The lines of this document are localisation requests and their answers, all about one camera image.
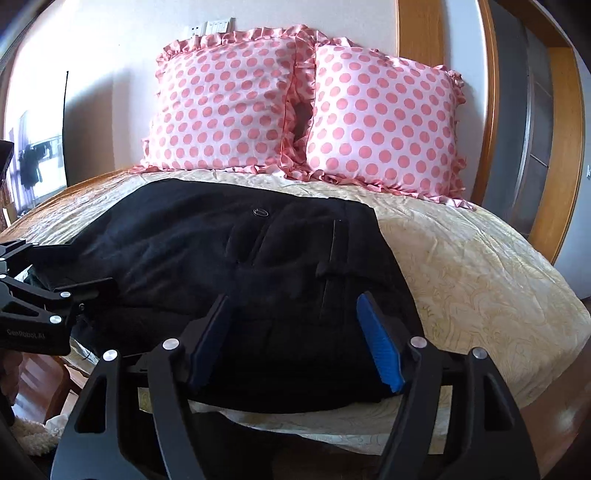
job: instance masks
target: polka dot pillow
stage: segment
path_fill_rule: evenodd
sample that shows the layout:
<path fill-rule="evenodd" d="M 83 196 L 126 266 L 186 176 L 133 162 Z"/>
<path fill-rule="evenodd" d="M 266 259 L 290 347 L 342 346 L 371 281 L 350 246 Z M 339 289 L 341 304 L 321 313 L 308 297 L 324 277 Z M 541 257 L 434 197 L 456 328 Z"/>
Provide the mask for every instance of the polka dot pillow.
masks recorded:
<path fill-rule="evenodd" d="M 459 74 L 335 39 L 316 45 L 311 176 L 463 205 L 454 131 Z"/>
<path fill-rule="evenodd" d="M 143 166 L 297 177 L 294 162 L 303 160 L 293 149 L 293 105 L 298 90 L 309 97 L 313 37 L 298 25 L 195 36 L 166 47 L 157 59 L 158 112 Z"/>

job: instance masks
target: wooden trim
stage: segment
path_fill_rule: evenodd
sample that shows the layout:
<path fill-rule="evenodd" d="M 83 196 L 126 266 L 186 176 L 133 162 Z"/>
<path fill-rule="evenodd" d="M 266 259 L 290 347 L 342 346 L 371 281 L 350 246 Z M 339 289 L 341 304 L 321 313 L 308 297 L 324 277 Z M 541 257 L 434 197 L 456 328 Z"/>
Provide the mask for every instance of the wooden trim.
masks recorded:
<path fill-rule="evenodd" d="M 529 241 L 554 263 L 569 229 L 579 194 L 584 153 L 583 91 L 574 52 L 548 49 L 554 92 L 554 133 L 544 194 Z"/>
<path fill-rule="evenodd" d="M 495 1 L 509 13 L 519 18 L 546 47 L 570 47 L 568 39 L 532 0 Z"/>
<path fill-rule="evenodd" d="M 444 63 L 443 0 L 395 0 L 398 56 L 434 67 Z"/>
<path fill-rule="evenodd" d="M 496 47 L 495 24 L 492 21 L 491 6 L 489 0 L 478 0 L 478 7 L 482 16 L 484 28 L 484 40 L 486 46 L 486 68 L 488 71 L 488 97 L 486 100 L 486 118 L 484 135 L 482 138 L 482 150 L 480 162 L 476 172 L 476 180 L 472 190 L 470 201 L 481 205 L 491 173 L 492 159 L 495 155 L 496 130 L 499 124 L 499 52 Z"/>

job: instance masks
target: bed sheet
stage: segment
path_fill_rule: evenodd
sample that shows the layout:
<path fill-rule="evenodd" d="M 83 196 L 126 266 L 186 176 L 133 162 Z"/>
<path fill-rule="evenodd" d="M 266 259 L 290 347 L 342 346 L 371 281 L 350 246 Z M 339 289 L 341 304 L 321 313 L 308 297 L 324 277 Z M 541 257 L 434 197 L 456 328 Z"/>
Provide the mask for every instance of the bed sheet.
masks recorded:
<path fill-rule="evenodd" d="M 479 207 L 475 211 L 458 209 L 357 186 L 223 171 L 120 171 L 65 190 L 0 238 L 64 243 L 126 195 L 166 178 L 339 197 L 369 205 L 406 278 L 428 339 L 440 349 L 461 353 L 474 346 L 486 348 L 521 408 L 562 374 L 591 335 L 589 313 L 562 276 L 495 215 Z M 77 342 L 72 344 L 68 360 L 89 372 L 96 358 Z M 441 390 L 432 453 L 440 453 L 444 446 L 450 392 L 449 388 Z M 378 404 L 302 414 L 256 414 L 198 403 L 191 407 L 194 411 L 219 410 L 231 420 L 257 429 L 299 434 L 356 452 L 380 454 L 399 403 L 400 398 L 395 397 Z"/>

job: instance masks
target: black garment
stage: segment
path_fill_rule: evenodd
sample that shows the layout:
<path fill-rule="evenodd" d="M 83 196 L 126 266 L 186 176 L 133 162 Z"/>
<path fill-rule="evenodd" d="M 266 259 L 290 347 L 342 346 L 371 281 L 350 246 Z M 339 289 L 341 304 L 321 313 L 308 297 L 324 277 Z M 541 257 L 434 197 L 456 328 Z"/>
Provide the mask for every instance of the black garment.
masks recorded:
<path fill-rule="evenodd" d="M 77 261 L 38 268 L 48 288 L 114 277 L 121 304 L 79 319 L 101 355 L 178 336 L 226 293 L 237 309 L 196 400 L 246 411 L 324 410 L 391 396 L 356 319 L 372 292 L 414 335 L 423 328 L 374 211 L 227 184 L 162 180 L 71 240 Z"/>

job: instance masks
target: blue gripper pad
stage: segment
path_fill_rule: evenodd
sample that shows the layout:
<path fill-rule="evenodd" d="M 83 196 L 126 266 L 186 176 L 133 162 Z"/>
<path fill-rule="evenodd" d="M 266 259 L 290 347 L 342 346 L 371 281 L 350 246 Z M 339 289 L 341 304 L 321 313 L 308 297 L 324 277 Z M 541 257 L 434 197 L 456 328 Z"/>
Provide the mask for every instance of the blue gripper pad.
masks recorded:
<path fill-rule="evenodd" d="M 400 352 L 390 341 L 378 314 L 364 294 L 357 299 L 357 319 L 382 382 L 390 386 L 392 393 L 400 392 L 404 386 Z"/>

